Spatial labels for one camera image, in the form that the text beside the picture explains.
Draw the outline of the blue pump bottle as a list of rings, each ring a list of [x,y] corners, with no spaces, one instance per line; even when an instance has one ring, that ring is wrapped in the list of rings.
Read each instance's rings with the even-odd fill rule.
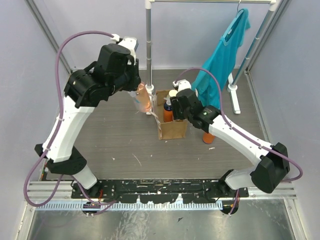
[[[165,123],[173,121],[172,105],[169,98],[165,98],[165,102],[163,105],[163,121]]]

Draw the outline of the pink cap clear bottle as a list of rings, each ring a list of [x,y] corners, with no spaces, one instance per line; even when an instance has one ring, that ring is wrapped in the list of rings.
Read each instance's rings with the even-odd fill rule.
[[[146,86],[141,82],[135,91],[129,91],[136,109],[142,113],[148,113],[152,109],[152,102]]]

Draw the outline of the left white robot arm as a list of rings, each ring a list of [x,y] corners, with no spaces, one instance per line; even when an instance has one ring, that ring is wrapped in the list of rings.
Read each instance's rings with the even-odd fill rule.
[[[57,117],[57,133],[51,132],[35,151],[42,154],[52,140],[45,158],[51,173],[73,176],[88,198],[100,193],[96,176],[74,143],[90,114],[101,101],[119,91],[132,94],[141,83],[139,61],[136,58],[138,42],[125,38],[119,43],[110,43],[100,49],[98,59],[84,69],[73,72],[63,91],[63,116]]]

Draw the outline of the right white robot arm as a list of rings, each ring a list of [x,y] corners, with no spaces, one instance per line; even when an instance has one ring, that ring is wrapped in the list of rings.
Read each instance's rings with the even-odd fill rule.
[[[219,179],[219,191],[231,197],[238,189],[257,187],[270,194],[290,171],[287,148],[282,143],[272,145],[256,138],[236,124],[214,106],[203,106],[191,89],[179,91],[170,98],[174,120],[188,120],[195,128],[203,130],[232,146],[244,155],[251,167],[231,169]]]

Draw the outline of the orange bottle blue cap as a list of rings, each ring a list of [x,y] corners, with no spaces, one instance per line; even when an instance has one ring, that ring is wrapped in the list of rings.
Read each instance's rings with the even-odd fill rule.
[[[212,144],[213,141],[215,140],[215,136],[210,134],[210,133],[206,133],[204,132],[203,133],[203,136],[202,136],[202,141],[205,143],[205,144]]]

